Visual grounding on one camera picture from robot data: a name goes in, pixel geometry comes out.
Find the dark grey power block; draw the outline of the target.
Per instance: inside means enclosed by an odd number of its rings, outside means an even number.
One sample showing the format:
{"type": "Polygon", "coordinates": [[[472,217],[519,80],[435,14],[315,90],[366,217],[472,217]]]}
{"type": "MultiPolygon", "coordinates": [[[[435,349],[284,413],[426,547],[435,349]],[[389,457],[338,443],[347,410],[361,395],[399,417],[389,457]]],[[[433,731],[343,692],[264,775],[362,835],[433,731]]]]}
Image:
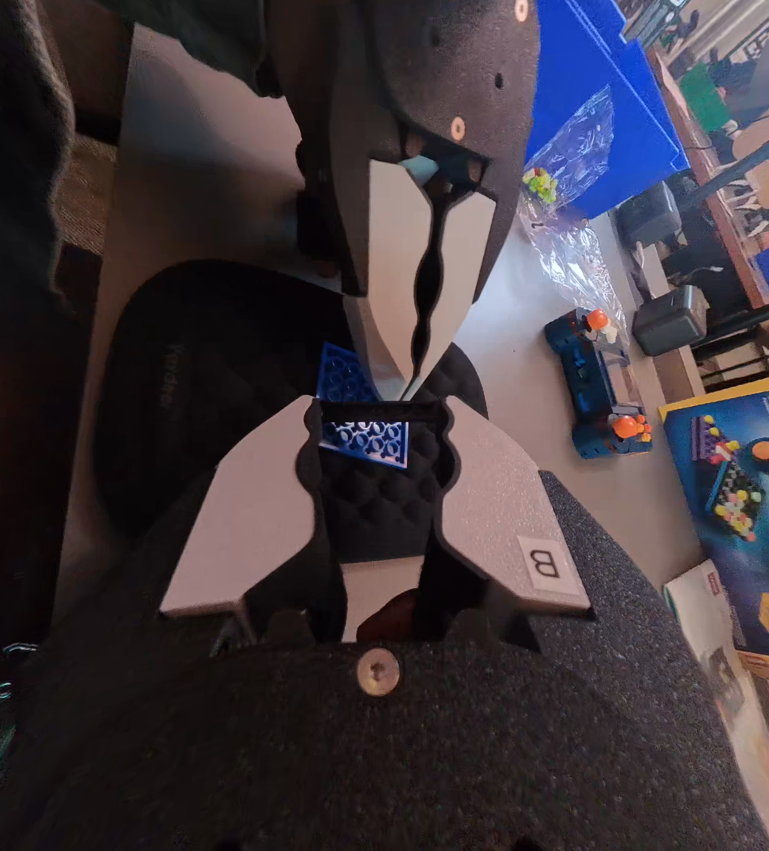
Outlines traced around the dark grey power block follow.
{"type": "Polygon", "coordinates": [[[684,284],[645,302],[634,315],[632,336],[650,357],[692,346],[707,334],[708,311],[703,292],[684,284]]]}
{"type": "Polygon", "coordinates": [[[665,181],[616,207],[614,221],[620,239],[630,250],[664,242],[682,228],[676,199],[665,181]]]}

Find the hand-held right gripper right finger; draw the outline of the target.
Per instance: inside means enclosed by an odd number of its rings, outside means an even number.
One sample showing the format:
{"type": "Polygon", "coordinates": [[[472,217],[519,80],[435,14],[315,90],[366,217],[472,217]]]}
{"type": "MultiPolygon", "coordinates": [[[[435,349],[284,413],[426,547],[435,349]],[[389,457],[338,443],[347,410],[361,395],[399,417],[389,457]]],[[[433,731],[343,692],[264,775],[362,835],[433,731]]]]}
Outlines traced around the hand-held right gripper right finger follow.
{"type": "Polygon", "coordinates": [[[465,611],[493,636],[527,640],[532,615],[592,612],[537,464],[455,397],[436,407],[440,493],[420,575],[420,636],[465,611]]]}

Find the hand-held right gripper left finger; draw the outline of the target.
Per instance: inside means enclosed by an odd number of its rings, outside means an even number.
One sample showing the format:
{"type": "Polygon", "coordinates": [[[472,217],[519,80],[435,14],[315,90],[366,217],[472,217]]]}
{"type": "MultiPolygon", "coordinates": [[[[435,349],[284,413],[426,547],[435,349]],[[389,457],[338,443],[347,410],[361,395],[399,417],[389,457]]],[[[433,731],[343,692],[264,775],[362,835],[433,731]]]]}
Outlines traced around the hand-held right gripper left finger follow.
{"type": "Polygon", "coordinates": [[[224,615],[244,642],[263,642],[273,618],[300,615],[315,642],[340,642],[346,588],[321,493],[320,401],[303,395],[218,463],[159,613],[224,615]]]}

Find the person's right hand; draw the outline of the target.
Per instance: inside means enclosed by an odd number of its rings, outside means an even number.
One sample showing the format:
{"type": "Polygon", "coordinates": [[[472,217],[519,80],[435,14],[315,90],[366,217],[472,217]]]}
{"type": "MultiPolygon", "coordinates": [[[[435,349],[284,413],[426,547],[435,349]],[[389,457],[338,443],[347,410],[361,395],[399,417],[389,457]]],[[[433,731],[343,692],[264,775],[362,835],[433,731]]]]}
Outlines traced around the person's right hand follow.
{"type": "Polygon", "coordinates": [[[410,640],[417,597],[418,589],[413,588],[390,599],[380,610],[358,625],[357,642],[404,643],[410,640]]]}

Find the yellow-green small bricks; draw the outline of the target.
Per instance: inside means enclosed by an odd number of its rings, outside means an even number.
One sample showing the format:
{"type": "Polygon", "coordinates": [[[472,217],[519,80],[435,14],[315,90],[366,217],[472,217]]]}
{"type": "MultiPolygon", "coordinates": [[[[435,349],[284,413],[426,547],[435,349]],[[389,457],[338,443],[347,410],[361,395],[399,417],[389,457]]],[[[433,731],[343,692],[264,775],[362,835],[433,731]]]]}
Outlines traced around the yellow-green small bricks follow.
{"type": "Polygon", "coordinates": [[[552,205],[557,201],[558,181],[545,168],[526,168],[522,184],[530,196],[538,198],[545,205],[552,205]]]}

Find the blue plastic bin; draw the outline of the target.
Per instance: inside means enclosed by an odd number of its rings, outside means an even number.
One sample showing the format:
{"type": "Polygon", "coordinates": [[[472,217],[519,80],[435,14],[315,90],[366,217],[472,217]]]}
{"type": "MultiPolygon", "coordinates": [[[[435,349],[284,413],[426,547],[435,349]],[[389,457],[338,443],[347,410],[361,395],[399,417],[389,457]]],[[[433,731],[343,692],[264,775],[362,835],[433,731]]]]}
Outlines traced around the blue plastic bin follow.
{"type": "Polygon", "coordinates": [[[589,219],[688,167],[645,52],[636,41],[615,56],[582,29],[542,44],[525,159],[548,143],[593,94],[609,88],[613,142],[608,170],[575,203],[589,219]]]}
{"type": "Polygon", "coordinates": [[[626,18],[620,2],[614,1],[538,1],[541,24],[554,23],[562,29],[577,27],[615,54],[626,47],[626,18]]]}

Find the blue and yellow toy box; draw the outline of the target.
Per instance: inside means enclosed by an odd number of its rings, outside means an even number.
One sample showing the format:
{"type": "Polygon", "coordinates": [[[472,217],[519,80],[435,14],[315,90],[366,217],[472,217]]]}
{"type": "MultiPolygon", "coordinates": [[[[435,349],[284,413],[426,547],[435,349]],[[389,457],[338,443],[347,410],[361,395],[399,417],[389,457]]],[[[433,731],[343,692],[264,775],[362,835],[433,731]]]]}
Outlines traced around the blue and yellow toy box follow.
{"type": "Polygon", "coordinates": [[[769,378],[659,410],[734,647],[769,679],[769,378]]]}

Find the clear plastic bag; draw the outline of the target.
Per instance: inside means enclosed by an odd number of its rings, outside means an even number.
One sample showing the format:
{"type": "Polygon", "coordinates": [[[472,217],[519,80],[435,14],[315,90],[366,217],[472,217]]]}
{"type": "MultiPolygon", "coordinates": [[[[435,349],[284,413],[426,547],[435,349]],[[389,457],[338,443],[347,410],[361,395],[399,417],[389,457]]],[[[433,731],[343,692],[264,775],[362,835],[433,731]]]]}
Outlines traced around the clear plastic bag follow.
{"type": "Polygon", "coordinates": [[[523,173],[528,167],[542,167],[558,181],[557,201],[545,205],[538,198],[530,196],[521,183],[522,196],[536,201],[539,208],[550,212],[579,199],[608,171],[613,143],[613,119],[611,88],[605,86],[574,112],[555,136],[526,161],[523,173]]]}
{"type": "Polygon", "coordinates": [[[603,310],[617,328],[617,341],[631,341],[620,300],[597,234],[571,207],[549,207],[522,194],[518,217],[539,262],[560,296],[571,306],[603,310]]]}

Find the wooden table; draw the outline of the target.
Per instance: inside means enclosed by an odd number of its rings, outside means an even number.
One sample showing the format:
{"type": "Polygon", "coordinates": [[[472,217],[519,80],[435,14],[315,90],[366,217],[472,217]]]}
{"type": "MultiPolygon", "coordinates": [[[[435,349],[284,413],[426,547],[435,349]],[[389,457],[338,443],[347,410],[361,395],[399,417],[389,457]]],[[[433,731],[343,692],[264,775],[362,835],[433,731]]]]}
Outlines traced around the wooden table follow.
{"type": "MultiPolygon", "coordinates": [[[[667,62],[654,48],[647,51],[647,60],[687,154],[696,183],[701,185],[715,179],[722,173],[716,151],[710,146],[710,138],[701,128],[678,83],[671,76],[667,62]]],[[[734,264],[743,291],[755,309],[769,304],[769,285],[754,261],[756,255],[762,251],[762,242],[750,236],[751,231],[746,227],[745,219],[741,216],[738,203],[733,201],[730,190],[751,186],[753,189],[759,189],[769,202],[769,161],[761,164],[761,168],[762,173],[748,171],[732,179],[726,189],[712,193],[702,202],[734,264]]]]}

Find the white instruction booklet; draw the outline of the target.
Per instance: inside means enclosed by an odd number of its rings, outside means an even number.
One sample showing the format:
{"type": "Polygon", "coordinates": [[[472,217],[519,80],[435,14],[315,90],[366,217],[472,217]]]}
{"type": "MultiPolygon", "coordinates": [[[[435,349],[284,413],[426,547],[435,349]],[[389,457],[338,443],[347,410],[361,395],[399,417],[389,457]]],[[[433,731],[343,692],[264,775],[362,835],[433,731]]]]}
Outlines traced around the white instruction booklet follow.
{"type": "Polygon", "coordinates": [[[710,686],[745,791],[769,837],[769,679],[742,664],[734,647],[736,619],[711,561],[672,580],[663,593],[710,686]]]}

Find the brick-built game controller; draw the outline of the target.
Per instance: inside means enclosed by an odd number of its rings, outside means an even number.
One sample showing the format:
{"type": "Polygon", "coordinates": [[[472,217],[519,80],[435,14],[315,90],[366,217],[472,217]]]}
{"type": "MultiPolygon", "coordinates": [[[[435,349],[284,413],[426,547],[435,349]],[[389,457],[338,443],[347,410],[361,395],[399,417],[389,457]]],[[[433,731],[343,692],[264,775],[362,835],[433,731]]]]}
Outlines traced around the brick-built game controller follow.
{"type": "Polygon", "coordinates": [[[544,333],[569,390],[571,439],[580,457],[650,453],[653,428],[620,330],[608,314],[576,307],[546,325],[544,333]]]}

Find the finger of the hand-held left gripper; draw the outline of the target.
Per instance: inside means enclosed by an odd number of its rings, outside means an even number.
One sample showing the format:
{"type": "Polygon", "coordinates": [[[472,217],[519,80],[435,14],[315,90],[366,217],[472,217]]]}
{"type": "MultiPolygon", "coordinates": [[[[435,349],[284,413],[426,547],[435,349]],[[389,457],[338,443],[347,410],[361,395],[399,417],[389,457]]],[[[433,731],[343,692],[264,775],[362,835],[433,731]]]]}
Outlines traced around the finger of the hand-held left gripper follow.
{"type": "Polygon", "coordinates": [[[413,397],[436,367],[474,302],[496,203],[486,196],[464,196],[443,213],[432,250],[432,301],[420,313],[420,348],[410,383],[413,397]]]}
{"type": "Polygon", "coordinates": [[[367,292],[345,296],[356,354],[379,399],[400,401],[414,377],[416,286],[432,235],[432,204],[402,164],[369,162],[367,292]]]}

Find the blue studded brick plate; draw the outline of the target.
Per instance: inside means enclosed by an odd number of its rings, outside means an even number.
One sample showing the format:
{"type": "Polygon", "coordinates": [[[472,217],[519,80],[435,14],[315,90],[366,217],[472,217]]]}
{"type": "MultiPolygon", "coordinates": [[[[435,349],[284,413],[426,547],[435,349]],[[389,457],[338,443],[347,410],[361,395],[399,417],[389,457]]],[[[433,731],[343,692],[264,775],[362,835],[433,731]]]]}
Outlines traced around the blue studded brick plate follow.
{"type": "MultiPolygon", "coordinates": [[[[329,342],[322,347],[316,397],[336,403],[379,401],[357,355],[329,342]]],[[[408,467],[409,425],[384,421],[324,423],[320,447],[356,460],[405,470],[408,467]]]]}

